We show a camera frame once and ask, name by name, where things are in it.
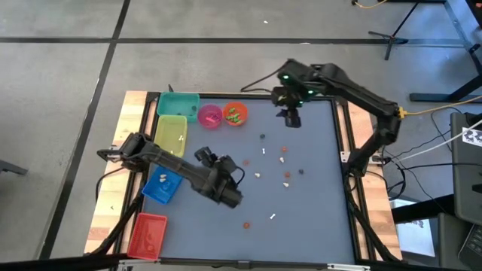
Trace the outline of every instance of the green object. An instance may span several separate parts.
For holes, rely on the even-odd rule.
[[[185,116],[188,122],[197,121],[197,111],[200,104],[200,97],[197,93],[174,93],[163,92],[160,94],[157,114]]]
[[[157,122],[154,143],[165,151],[177,157],[182,157],[187,135],[188,120],[185,116],[162,115],[159,116],[159,121]]]

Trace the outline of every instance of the equipment stand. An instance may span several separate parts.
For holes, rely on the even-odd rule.
[[[407,21],[408,17],[412,14],[412,12],[415,10],[416,6],[420,4],[420,1],[418,1],[417,3],[415,3],[415,5],[413,5],[412,9],[410,9],[410,11],[408,12],[407,16],[405,16],[404,20],[401,21],[400,25],[397,27],[397,29],[395,30],[395,32],[393,32],[393,35],[387,35],[387,34],[382,34],[382,33],[377,33],[377,32],[373,32],[373,31],[368,31],[368,34],[370,35],[378,35],[380,37],[382,37],[383,39],[388,39],[388,47],[386,48],[386,53],[385,53],[385,60],[388,60],[389,57],[390,57],[390,52],[392,52],[392,46],[394,44],[406,44],[408,42],[408,39],[406,38],[398,38],[396,37],[398,31],[400,31],[401,27],[404,25],[404,23]]]

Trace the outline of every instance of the white object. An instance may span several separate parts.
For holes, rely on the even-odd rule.
[[[412,155],[410,155],[410,156],[401,158],[399,161],[401,162],[401,161],[403,161],[403,160],[406,160],[406,159],[409,159],[409,158],[418,156],[418,155],[420,155],[420,154],[424,154],[424,153],[429,152],[429,151],[432,151],[432,150],[434,150],[434,149],[436,149],[436,148],[438,148],[438,147],[440,147],[440,146],[443,146],[443,145],[445,145],[445,144],[447,144],[447,143],[450,143],[450,142],[456,140],[457,138],[463,136],[467,131],[474,129],[475,127],[477,127],[477,125],[479,125],[479,124],[481,124],[481,123],[482,123],[482,120],[480,120],[480,121],[477,122],[476,124],[474,124],[474,125],[470,126],[469,128],[467,128],[466,131],[462,131],[460,134],[458,134],[458,135],[452,137],[451,139],[445,141],[444,143],[440,143],[439,145],[434,146],[434,147],[432,147],[432,148],[429,148],[428,150],[420,151],[420,152],[418,152],[418,153],[416,153],[416,154],[412,154]]]
[[[390,202],[392,208],[408,206],[414,202],[396,199]],[[402,251],[435,257],[432,232],[428,219],[396,224],[398,241]]]
[[[462,128],[462,131],[465,133],[462,137],[462,141],[464,143],[482,147],[482,131],[476,129],[467,129],[465,127]]]

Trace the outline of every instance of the gray tabletop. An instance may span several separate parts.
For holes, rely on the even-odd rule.
[[[452,136],[462,132],[462,128],[469,128],[464,114],[450,115]],[[480,163],[482,161],[482,147],[464,143],[462,137],[452,141],[452,161],[454,163]],[[457,217],[482,225],[482,194],[472,190],[474,184],[482,183],[482,169],[478,166],[453,167],[453,194]]]
[[[201,105],[223,107],[230,101],[201,99]],[[217,205],[193,192],[187,180],[165,206],[146,198],[143,212],[169,220],[161,256],[354,263],[331,103],[305,104],[300,109],[303,126],[294,129],[275,117],[279,108],[269,100],[242,102],[249,109],[242,126],[223,123],[217,130],[207,130],[189,123],[183,158],[198,164],[194,152],[203,146],[231,155],[246,171],[239,185],[243,201],[235,209]],[[248,166],[243,166],[244,160],[249,160]],[[283,185],[285,172],[291,173],[289,187]],[[243,228],[245,222],[250,228]]]

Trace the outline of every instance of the blue work surface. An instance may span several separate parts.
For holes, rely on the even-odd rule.
[[[238,127],[223,122],[215,130],[189,123],[183,158],[200,164],[194,152],[203,146],[219,156],[229,154],[246,171],[239,185],[243,201],[235,209],[218,205],[194,192],[187,180],[167,205],[145,198],[143,212],[168,217],[161,256],[354,263],[331,103],[304,104],[299,110],[303,126],[295,129],[275,117],[280,108],[270,100],[237,100],[247,106],[248,120]],[[201,99],[200,105],[223,108],[232,101]],[[285,172],[291,173],[289,179]],[[240,176],[239,171],[233,174],[236,180]],[[287,180],[289,187],[283,185]]]

